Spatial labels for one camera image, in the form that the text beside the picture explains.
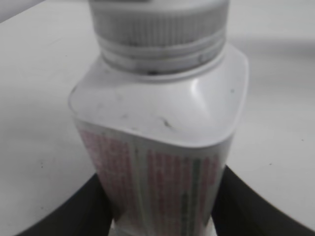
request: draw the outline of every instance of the white bottle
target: white bottle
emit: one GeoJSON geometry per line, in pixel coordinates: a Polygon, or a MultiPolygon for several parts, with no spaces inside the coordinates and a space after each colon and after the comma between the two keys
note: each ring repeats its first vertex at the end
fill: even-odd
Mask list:
{"type": "Polygon", "coordinates": [[[101,56],[69,98],[131,236],[205,232],[248,85],[228,0],[90,0],[101,56]]]}

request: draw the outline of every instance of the green stripe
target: green stripe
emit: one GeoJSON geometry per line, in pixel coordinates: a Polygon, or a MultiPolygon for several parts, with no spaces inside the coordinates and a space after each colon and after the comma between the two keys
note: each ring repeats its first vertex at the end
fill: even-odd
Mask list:
{"type": "Polygon", "coordinates": [[[187,234],[187,222],[188,222],[188,194],[184,193],[181,196],[181,222],[182,222],[182,228],[181,228],[181,236],[186,236],[187,234]]]}
{"type": "Polygon", "coordinates": [[[194,160],[192,166],[192,182],[191,182],[191,202],[189,213],[189,236],[194,235],[195,228],[195,216],[197,209],[198,199],[198,185],[199,185],[199,173],[200,173],[201,160],[194,160]]]}

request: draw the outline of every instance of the bottle neck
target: bottle neck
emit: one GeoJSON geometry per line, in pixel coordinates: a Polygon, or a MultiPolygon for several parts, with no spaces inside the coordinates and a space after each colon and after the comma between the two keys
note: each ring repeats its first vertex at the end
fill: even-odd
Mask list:
{"type": "Polygon", "coordinates": [[[225,45],[225,29],[191,44],[172,47],[126,47],[98,37],[105,62],[142,75],[167,75],[201,67],[215,60],[225,45]]]}

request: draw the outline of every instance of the white cap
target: white cap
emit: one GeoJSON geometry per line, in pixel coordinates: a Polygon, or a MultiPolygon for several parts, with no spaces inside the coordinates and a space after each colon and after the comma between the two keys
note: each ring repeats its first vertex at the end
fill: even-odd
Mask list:
{"type": "Polygon", "coordinates": [[[104,59],[124,70],[169,74],[215,58],[229,0],[90,0],[104,59]]]}

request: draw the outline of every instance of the bottle shoulder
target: bottle shoulder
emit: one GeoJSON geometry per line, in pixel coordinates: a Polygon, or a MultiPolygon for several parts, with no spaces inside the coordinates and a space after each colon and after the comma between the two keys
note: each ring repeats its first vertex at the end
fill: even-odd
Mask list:
{"type": "Polygon", "coordinates": [[[69,97],[75,118],[183,147],[207,147],[234,132],[248,64],[227,46],[222,62],[192,78],[144,81],[97,60],[69,97]]]}

